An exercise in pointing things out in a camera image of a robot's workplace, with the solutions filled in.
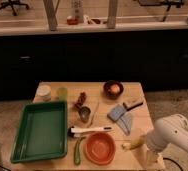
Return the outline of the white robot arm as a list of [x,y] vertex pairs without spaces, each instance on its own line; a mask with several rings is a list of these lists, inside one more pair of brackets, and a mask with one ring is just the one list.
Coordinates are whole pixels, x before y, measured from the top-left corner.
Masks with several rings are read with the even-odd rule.
[[182,114],[157,119],[154,128],[146,134],[145,144],[154,153],[164,151],[169,144],[188,153],[188,119]]

